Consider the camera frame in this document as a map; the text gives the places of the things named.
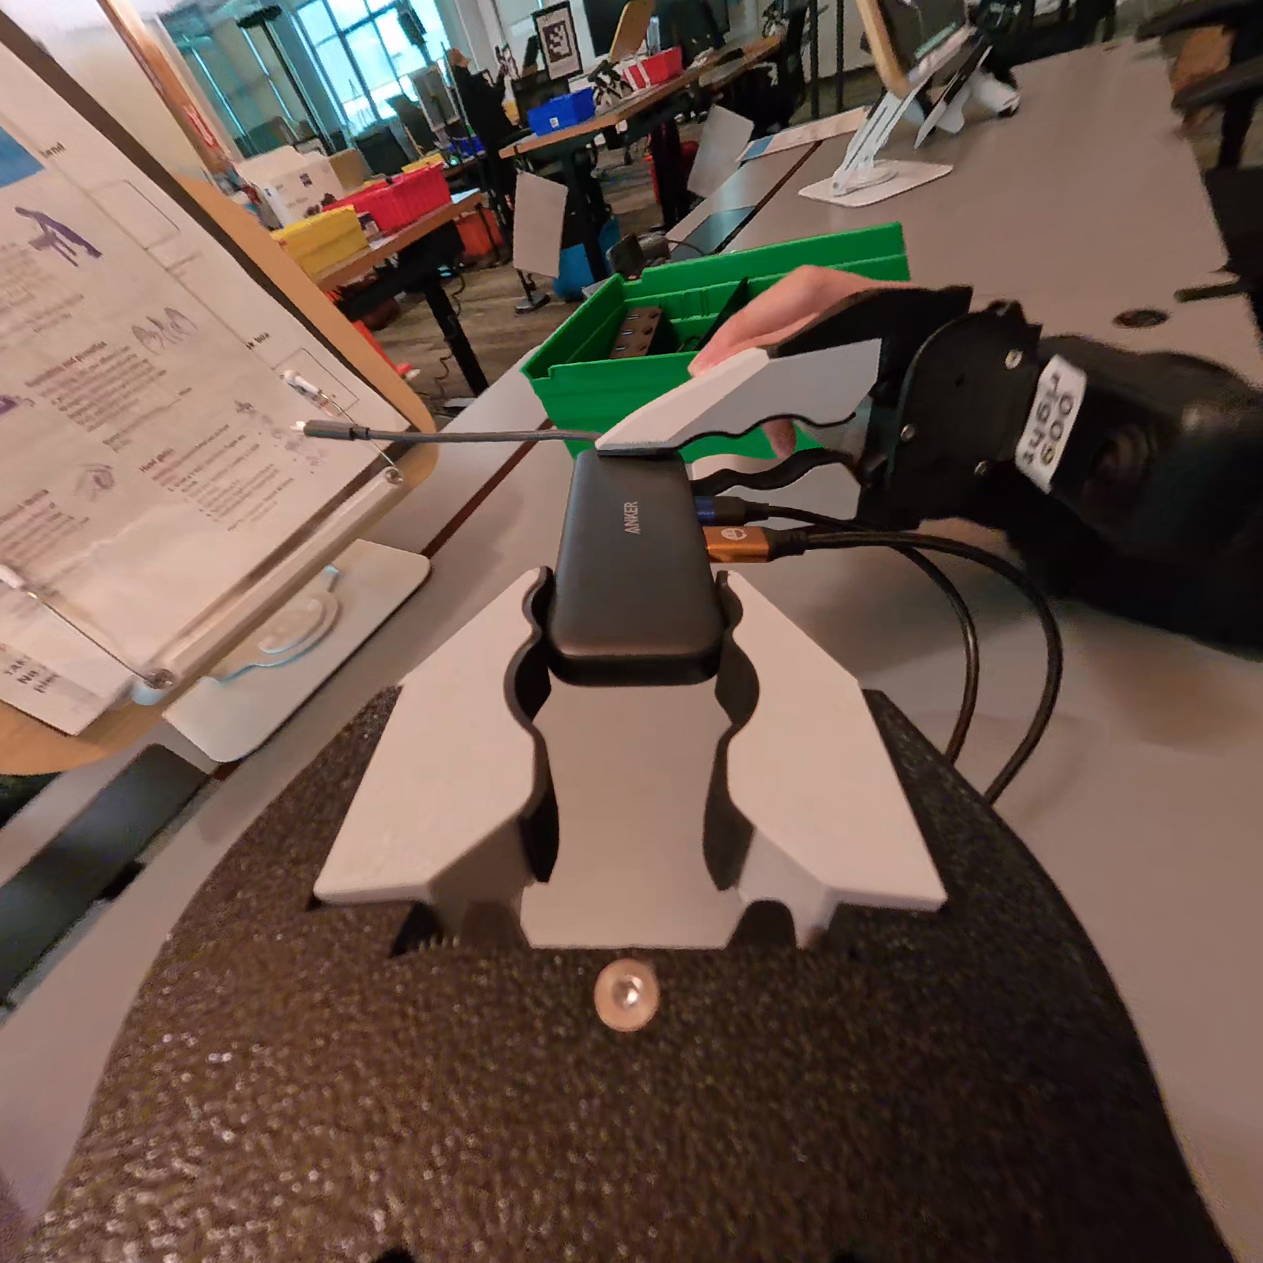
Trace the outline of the green storage bin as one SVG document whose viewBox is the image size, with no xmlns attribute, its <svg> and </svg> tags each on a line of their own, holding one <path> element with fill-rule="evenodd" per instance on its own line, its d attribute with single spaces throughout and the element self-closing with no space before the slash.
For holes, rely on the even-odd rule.
<svg viewBox="0 0 1263 1263">
<path fill-rule="evenodd" d="M 560 430 L 601 433 L 631 412 L 690 381 L 702 336 L 736 297 L 753 300 L 803 265 L 869 280 L 908 282 L 905 236 L 899 224 L 809 239 L 687 256 L 648 268 L 639 279 L 613 274 L 529 354 L 520 369 Z M 612 358 L 625 316 L 654 307 L 675 334 L 675 349 Z"/>
</svg>

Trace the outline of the yellow storage bin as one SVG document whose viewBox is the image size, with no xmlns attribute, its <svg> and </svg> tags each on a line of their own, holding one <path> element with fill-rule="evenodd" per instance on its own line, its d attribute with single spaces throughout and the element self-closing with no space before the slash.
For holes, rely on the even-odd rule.
<svg viewBox="0 0 1263 1263">
<path fill-rule="evenodd" d="M 351 205 L 308 215 L 272 230 L 270 236 L 314 280 L 370 250 L 368 236 Z"/>
</svg>

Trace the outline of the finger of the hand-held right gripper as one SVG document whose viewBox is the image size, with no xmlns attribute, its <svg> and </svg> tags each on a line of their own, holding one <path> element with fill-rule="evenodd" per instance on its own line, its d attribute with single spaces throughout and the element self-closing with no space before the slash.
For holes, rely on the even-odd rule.
<svg viewBox="0 0 1263 1263">
<path fill-rule="evenodd" d="M 739 352 L 642 405 L 594 447 L 640 456 L 681 451 L 705 438 L 741 438 L 777 418 L 840 424 L 876 385 L 879 348 L 879 340 L 867 340 L 788 357 Z"/>
<path fill-rule="evenodd" d="M 754 460 L 733 456 L 730 463 L 709 472 L 691 472 L 688 485 L 697 497 L 723 497 L 736 488 L 771 492 L 788 488 L 815 469 L 840 466 L 849 475 L 861 475 L 860 463 L 848 453 L 830 448 L 803 448 L 777 460 Z"/>
</svg>

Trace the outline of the black cable blue usb plug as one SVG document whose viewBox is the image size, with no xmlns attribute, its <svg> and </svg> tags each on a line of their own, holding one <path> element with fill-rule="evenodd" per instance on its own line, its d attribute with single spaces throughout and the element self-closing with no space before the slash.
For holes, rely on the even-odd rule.
<svg viewBox="0 0 1263 1263">
<path fill-rule="evenodd" d="M 693 500 L 699 524 L 706 533 L 706 549 L 712 560 L 718 560 L 717 542 L 724 540 L 732 543 L 729 533 L 751 531 L 772 521 L 782 518 L 803 527 L 819 527 L 839 530 L 845 533 L 860 533 L 858 527 L 842 522 L 840 519 L 816 515 L 807 510 L 785 510 L 762 503 L 741 500 L 738 497 L 696 497 Z M 963 599 L 956 590 L 948 576 L 927 561 L 920 551 L 914 548 L 896 548 L 893 552 L 915 566 L 945 597 L 948 606 L 956 618 L 957 629 L 962 636 L 965 654 L 965 683 L 960 695 L 957 716 L 944 749 L 944 757 L 954 764 L 966 743 L 966 737 L 974 718 L 977 703 L 977 692 L 981 680 L 981 657 L 980 644 L 974 617 Z"/>
</svg>

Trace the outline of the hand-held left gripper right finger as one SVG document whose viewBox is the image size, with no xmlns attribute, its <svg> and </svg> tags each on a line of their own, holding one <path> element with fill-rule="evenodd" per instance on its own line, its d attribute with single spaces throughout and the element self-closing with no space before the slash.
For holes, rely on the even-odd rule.
<svg viewBox="0 0 1263 1263">
<path fill-rule="evenodd" d="M 935 913 L 947 892 L 858 680 L 748 581 L 715 576 L 727 727 L 705 796 L 705 869 L 786 909 L 798 946 L 843 906 Z"/>
</svg>

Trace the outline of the black office chair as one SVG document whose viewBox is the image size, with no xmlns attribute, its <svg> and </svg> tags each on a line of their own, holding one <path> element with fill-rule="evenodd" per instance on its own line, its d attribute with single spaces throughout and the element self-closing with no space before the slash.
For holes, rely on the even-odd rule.
<svg viewBox="0 0 1263 1263">
<path fill-rule="evenodd" d="M 1221 27 L 1228 38 L 1225 68 L 1177 88 L 1172 107 L 1183 116 L 1213 106 L 1222 109 L 1216 170 L 1237 169 L 1255 106 L 1261 97 L 1261 3 L 1190 2 L 1147 17 L 1135 27 L 1136 41 L 1166 38 L 1204 27 Z"/>
</svg>

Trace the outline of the black white marker sign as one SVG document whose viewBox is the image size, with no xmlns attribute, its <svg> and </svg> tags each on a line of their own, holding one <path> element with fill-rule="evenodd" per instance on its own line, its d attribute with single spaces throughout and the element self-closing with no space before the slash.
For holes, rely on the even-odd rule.
<svg viewBox="0 0 1263 1263">
<path fill-rule="evenodd" d="M 530 15 L 547 77 L 569 82 L 582 71 L 574 14 L 568 2 L 536 9 Z"/>
</svg>

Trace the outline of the rounded black usb hub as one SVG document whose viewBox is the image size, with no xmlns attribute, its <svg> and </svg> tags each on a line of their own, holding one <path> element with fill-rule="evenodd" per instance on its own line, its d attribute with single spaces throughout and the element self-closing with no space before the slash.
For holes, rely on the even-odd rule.
<svg viewBox="0 0 1263 1263">
<path fill-rule="evenodd" d="M 544 626 L 553 675 L 579 687 L 702 684 L 724 629 L 684 462 L 580 454 Z"/>
</svg>

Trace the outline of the wooden top desk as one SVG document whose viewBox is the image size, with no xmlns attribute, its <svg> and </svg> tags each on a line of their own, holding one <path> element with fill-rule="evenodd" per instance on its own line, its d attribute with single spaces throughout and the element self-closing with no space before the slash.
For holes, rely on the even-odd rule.
<svg viewBox="0 0 1263 1263">
<path fill-rule="evenodd" d="M 606 253 L 598 242 L 592 200 L 579 178 L 577 152 L 594 145 L 598 137 L 618 142 L 624 148 L 637 140 L 648 140 L 663 224 L 673 227 L 684 218 L 691 200 L 682 167 L 676 116 L 684 112 L 691 95 L 712 98 L 742 73 L 774 59 L 780 44 L 782 36 L 763 36 L 729 45 L 723 53 L 688 67 L 663 85 L 622 98 L 591 119 L 545 136 L 530 134 L 512 140 L 499 149 L 497 155 L 514 164 L 523 161 L 559 164 L 566 193 L 577 202 L 579 238 L 592 280 L 603 282 L 609 277 L 609 268 Z"/>
<path fill-rule="evenodd" d="M 312 276 L 312 282 L 324 294 L 351 289 L 348 298 L 336 300 L 338 310 L 351 322 L 389 297 L 401 292 L 419 294 L 472 397 L 484 393 L 488 384 L 439 277 L 437 247 L 425 245 L 425 242 L 442 235 L 461 215 L 469 212 L 481 215 L 484 209 L 484 193 L 457 194 L 436 211 L 421 215 L 398 232 L 371 242 L 354 256 Z"/>
</svg>

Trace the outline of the white cardboard box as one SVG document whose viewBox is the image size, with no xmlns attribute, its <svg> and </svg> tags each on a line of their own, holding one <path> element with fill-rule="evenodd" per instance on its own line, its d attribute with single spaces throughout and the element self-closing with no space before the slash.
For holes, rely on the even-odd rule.
<svg viewBox="0 0 1263 1263">
<path fill-rule="evenodd" d="M 320 151 L 282 146 L 237 163 L 236 170 L 279 227 L 320 214 L 344 197 L 332 164 Z"/>
</svg>

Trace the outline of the person's right hand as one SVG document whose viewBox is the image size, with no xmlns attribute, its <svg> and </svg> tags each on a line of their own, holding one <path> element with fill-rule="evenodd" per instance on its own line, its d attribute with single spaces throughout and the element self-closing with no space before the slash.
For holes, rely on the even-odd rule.
<svg viewBox="0 0 1263 1263">
<path fill-rule="evenodd" d="M 866 279 L 824 266 L 803 265 L 750 300 L 721 324 L 688 364 L 700 376 L 748 349 L 766 348 L 819 321 L 852 297 L 906 289 L 905 282 Z"/>
</svg>

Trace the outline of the small blue storage bin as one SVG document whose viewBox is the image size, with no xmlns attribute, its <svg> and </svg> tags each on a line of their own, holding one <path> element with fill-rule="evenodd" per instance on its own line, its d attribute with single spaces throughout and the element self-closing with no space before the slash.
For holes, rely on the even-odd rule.
<svg viewBox="0 0 1263 1263">
<path fill-rule="evenodd" d="M 532 136 L 550 137 L 589 122 L 594 118 L 594 88 L 585 86 L 529 109 L 526 121 Z"/>
</svg>

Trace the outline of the black cable orange usb plug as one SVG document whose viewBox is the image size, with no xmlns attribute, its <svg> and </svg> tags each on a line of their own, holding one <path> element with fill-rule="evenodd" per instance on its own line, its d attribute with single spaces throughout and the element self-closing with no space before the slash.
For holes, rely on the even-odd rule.
<svg viewBox="0 0 1263 1263">
<path fill-rule="evenodd" d="M 1018 775 L 1025 769 L 1034 751 L 1048 731 L 1054 710 L 1061 695 L 1064 672 L 1063 633 L 1052 612 L 1052 606 L 1037 584 L 1015 563 L 1003 560 L 983 548 L 957 542 L 941 536 L 924 536 L 905 531 L 873 531 L 852 527 L 797 527 L 797 528 L 765 528 L 754 525 L 744 527 L 705 527 L 705 548 L 711 561 L 717 564 L 771 564 L 780 560 L 800 558 L 809 554 L 825 551 L 860 551 L 887 549 L 908 560 L 947 597 L 956 618 L 965 654 L 965 683 L 962 686 L 960 706 L 945 758 L 956 761 L 969 734 L 975 698 L 980 684 L 981 651 L 977 638 L 974 617 L 968 603 L 954 584 L 929 561 L 930 555 L 954 558 L 969 563 L 981 570 L 1001 578 L 1010 588 L 1019 593 L 1031 608 L 1040 627 L 1046 669 L 1045 683 L 1040 690 L 1034 715 L 1021 742 L 1012 751 L 995 778 L 983 791 L 989 806 L 995 806 Z"/>
</svg>

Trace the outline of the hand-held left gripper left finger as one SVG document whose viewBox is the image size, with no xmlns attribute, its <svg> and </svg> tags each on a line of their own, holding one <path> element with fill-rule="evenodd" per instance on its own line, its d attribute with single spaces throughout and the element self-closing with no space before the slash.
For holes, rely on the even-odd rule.
<svg viewBox="0 0 1263 1263">
<path fill-rule="evenodd" d="M 548 698 L 547 567 L 524 572 L 401 683 L 314 880 L 323 906 L 520 915 L 556 863 L 556 794 L 535 719 Z"/>
</svg>

